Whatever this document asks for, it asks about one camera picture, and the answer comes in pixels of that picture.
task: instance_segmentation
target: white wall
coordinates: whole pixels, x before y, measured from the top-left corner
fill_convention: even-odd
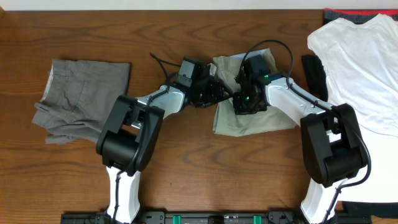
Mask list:
[[[4,10],[396,9],[398,0],[0,0]]]

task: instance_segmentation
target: folded gray cloth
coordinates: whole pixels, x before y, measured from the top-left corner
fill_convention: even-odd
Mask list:
[[[251,52],[248,57],[262,54],[272,73],[277,72],[275,59],[269,49]],[[240,91],[240,86],[234,77],[238,74],[243,55],[232,57],[213,58],[217,65],[216,77],[223,80],[232,91]],[[214,117],[213,131],[215,134],[227,136],[245,136],[248,134],[263,133],[294,128],[296,123],[280,109],[269,106],[267,111],[250,115],[235,115],[232,99],[218,103]]]
[[[52,134],[47,143],[96,142],[116,98],[127,91],[129,71],[129,63],[53,60],[32,122]]]

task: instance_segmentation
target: wooden tabletop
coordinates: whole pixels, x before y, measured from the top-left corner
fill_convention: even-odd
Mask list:
[[[128,95],[143,96],[164,82],[149,52],[177,63],[184,55],[210,62],[277,39],[292,49],[292,77],[307,89],[300,56],[311,53],[307,36],[321,25],[322,11],[0,13],[0,222],[59,223],[62,213],[109,204],[109,178],[95,144],[45,144],[48,133],[32,124],[53,58],[131,62]],[[286,50],[268,46],[278,69],[287,70]],[[215,109],[188,107],[163,122],[141,175],[141,205],[170,211],[298,208],[310,180],[299,128],[216,135]]]

